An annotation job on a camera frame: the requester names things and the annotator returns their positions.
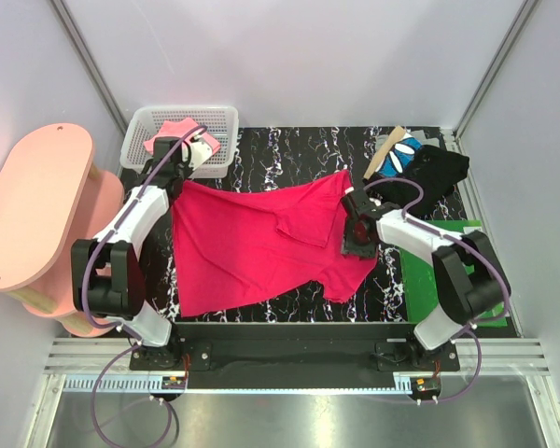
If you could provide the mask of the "crimson red t-shirt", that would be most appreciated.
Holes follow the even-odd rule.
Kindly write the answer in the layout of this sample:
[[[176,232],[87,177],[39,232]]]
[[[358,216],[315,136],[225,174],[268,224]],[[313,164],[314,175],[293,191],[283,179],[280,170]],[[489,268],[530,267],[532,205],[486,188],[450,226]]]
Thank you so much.
[[[324,299],[348,301],[377,263],[342,252],[341,198],[351,186],[346,171],[264,192],[185,182],[171,209],[182,316],[252,305],[310,281]]]

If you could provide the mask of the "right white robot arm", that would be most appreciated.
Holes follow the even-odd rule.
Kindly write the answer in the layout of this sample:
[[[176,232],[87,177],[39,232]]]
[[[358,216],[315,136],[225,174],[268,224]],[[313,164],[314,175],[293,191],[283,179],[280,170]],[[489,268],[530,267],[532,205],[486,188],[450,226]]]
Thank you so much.
[[[485,233],[440,229],[396,204],[376,202],[364,189],[347,189],[342,205],[343,254],[373,259],[379,245],[394,245],[433,269],[438,304],[416,324],[415,341],[404,349],[414,369],[429,368],[438,349],[480,322],[484,313],[500,304],[500,314],[508,313],[511,287]]]

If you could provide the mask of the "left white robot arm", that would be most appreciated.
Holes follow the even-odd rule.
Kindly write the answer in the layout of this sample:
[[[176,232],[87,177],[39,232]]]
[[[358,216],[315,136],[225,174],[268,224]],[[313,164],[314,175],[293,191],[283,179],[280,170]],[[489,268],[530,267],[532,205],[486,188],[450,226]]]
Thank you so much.
[[[172,324],[147,303],[139,259],[154,225],[178,198],[183,183],[214,154],[202,129],[183,137],[158,137],[137,185],[116,216],[90,239],[71,248],[74,305],[96,329],[125,330],[150,348],[165,370],[182,360]]]

